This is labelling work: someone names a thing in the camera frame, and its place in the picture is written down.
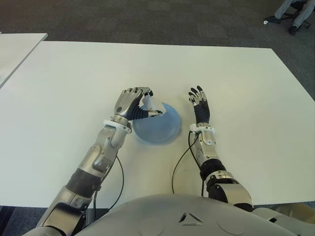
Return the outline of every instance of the person's leg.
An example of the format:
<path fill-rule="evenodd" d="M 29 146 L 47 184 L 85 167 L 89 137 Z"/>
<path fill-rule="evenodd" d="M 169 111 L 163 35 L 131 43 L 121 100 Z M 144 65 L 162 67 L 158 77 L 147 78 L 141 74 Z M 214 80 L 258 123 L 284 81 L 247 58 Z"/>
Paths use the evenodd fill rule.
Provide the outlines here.
<path fill-rule="evenodd" d="M 285 11 L 290 7 L 290 5 L 297 0 L 284 0 L 282 5 L 276 10 L 275 18 L 280 19 Z"/>
<path fill-rule="evenodd" d="M 303 21 L 305 21 L 313 12 L 315 7 L 315 0 L 308 0 L 306 4 L 304 4 L 303 10 L 301 11 L 300 15 L 295 18 L 293 21 L 293 26 L 299 28 Z"/>

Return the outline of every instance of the office chair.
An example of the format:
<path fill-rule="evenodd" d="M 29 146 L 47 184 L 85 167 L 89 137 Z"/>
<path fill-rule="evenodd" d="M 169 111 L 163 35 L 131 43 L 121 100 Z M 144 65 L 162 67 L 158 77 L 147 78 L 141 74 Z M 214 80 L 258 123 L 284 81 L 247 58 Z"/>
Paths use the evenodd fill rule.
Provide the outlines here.
<path fill-rule="evenodd" d="M 290 20 L 292 19 L 292 21 L 294 21 L 294 19 L 300 14 L 300 12 L 303 10 L 303 6 L 304 6 L 305 2 L 303 1 L 296 1 L 294 3 L 292 3 L 290 6 L 293 7 L 294 9 L 296 9 L 296 12 L 294 14 L 289 14 L 289 13 L 285 13 L 284 15 L 286 17 L 282 17 L 281 20 Z M 303 21 L 302 25 L 305 24 L 305 28 L 309 28 L 311 26 L 311 23 L 308 21 Z"/>

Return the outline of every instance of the plastic bowl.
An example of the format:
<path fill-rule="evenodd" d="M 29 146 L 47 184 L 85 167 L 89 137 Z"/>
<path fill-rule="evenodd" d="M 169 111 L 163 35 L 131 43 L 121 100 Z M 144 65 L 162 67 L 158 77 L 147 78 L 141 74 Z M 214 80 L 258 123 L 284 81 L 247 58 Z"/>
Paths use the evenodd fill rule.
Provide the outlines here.
<path fill-rule="evenodd" d="M 181 119 L 177 111 L 163 103 L 166 113 L 160 117 L 136 119 L 132 122 L 136 135 L 152 144 L 166 144 L 176 138 L 181 129 Z"/>

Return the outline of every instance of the black joint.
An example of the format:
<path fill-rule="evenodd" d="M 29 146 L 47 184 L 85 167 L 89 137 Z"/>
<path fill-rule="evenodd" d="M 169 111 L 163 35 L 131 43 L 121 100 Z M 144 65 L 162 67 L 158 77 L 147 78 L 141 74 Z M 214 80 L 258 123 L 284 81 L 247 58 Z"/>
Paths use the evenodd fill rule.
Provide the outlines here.
<path fill-rule="evenodd" d="M 213 175 L 207 182 L 207 190 L 209 190 L 209 188 L 216 183 L 236 183 L 236 181 L 230 178 L 216 178 L 216 176 Z"/>
<path fill-rule="evenodd" d="M 272 222 L 272 223 L 275 223 L 277 221 L 277 219 L 276 218 L 271 218 L 269 221 Z"/>
<path fill-rule="evenodd" d="M 203 181 L 206 180 L 208 175 L 215 171 L 226 171 L 224 165 L 218 159 L 206 160 L 200 167 L 200 176 Z"/>
<path fill-rule="evenodd" d="M 149 112 L 142 110 L 139 106 L 136 106 L 134 109 L 132 109 L 129 115 L 129 120 L 143 119 L 147 117 L 149 117 Z"/>
<path fill-rule="evenodd" d="M 235 207 L 238 207 L 240 209 L 243 209 L 245 211 L 248 211 L 248 212 L 252 212 L 254 210 L 254 208 L 252 207 L 251 204 L 248 204 L 248 203 L 237 203 L 234 205 Z"/>
<path fill-rule="evenodd" d="M 66 188 L 82 197 L 90 198 L 95 191 L 100 189 L 100 184 L 100 177 L 77 169 L 71 176 Z"/>
<path fill-rule="evenodd" d="M 209 189 L 209 198 L 227 203 L 227 198 L 224 190 L 219 185 L 212 185 Z"/>

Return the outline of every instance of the tabletop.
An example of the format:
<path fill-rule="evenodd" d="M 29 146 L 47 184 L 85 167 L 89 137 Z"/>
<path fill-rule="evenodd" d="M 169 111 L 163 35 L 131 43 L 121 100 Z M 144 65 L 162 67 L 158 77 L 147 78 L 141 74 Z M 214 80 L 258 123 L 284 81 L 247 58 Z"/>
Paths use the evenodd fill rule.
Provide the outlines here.
<path fill-rule="evenodd" d="M 0 88 L 32 52 L 46 33 L 0 34 Z"/>
<path fill-rule="evenodd" d="M 197 85 L 207 94 L 218 156 L 253 204 L 314 201 L 314 101 L 271 49 L 43 41 L 0 89 L 0 205 L 47 207 L 130 87 L 150 87 L 182 127 L 166 145 L 127 135 L 118 205 L 171 193 L 195 122 L 188 91 Z M 121 184 L 115 162 L 97 207 L 109 207 Z M 174 188 L 200 195 L 190 154 Z"/>

